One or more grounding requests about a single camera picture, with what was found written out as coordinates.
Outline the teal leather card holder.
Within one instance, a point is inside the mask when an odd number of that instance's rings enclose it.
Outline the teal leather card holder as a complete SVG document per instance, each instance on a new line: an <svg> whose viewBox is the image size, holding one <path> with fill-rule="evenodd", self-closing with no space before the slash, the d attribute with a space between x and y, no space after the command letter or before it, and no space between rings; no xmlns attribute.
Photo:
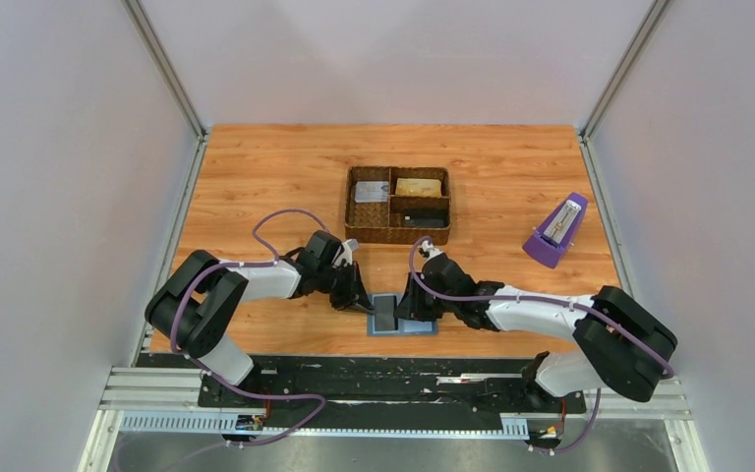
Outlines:
<svg viewBox="0 0 755 472"><path fill-rule="evenodd" d="M371 301L374 304L374 297L378 294L394 294L396 296L396 305L401 299L399 293L373 293L370 295ZM374 332L374 311L367 315L367 335L371 337L390 337L390 336L435 336L437 334L437 326L435 322L421 322L421 321L406 321L399 320L398 329L396 331L375 333Z"/></svg>

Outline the black VIP card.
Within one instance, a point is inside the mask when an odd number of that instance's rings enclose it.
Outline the black VIP card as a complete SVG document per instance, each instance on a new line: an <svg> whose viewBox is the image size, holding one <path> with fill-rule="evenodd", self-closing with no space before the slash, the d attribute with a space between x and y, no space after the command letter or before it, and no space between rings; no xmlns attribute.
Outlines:
<svg viewBox="0 0 755 472"><path fill-rule="evenodd" d="M385 333L398 329L397 318L394 316L396 296L394 294L378 294L374 297L374 332Z"/></svg>
<svg viewBox="0 0 755 472"><path fill-rule="evenodd" d="M402 212L401 225L410 228L447 228L449 212L439 208L408 208Z"/></svg>

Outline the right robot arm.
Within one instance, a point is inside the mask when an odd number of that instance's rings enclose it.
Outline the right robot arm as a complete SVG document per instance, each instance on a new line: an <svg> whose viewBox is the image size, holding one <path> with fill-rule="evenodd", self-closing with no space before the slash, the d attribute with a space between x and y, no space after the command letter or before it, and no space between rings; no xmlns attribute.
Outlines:
<svg viewBox="0 0 755 472"><path fill-rule="evenodd" d="M454 315L472 329L529 331L576 345L568 353L543 351L523 368L522 396L535 410L581 390L608 388L636 402L675 375L669 362L677 337L622 289L605 285L594 295L562 296L474 280L435 247L413 250L412 266L395 315L430 321Z"/></svg>

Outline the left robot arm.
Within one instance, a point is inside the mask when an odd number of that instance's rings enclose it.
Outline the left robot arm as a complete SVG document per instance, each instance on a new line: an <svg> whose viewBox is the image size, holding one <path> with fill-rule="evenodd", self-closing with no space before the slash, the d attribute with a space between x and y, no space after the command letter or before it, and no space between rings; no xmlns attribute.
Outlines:
<svg viewBox="0 0 755 472"><path fill-rule="evenodd" d="M356 242L327 231L270 263L236 263L205 250L192 252L151 297L145 321L174 341L181 353L225 380L224 393L239 406L261 396L254 361L227 334L240 304L264 299L296 299L326 294L337 311L370 313Z"/></svg>

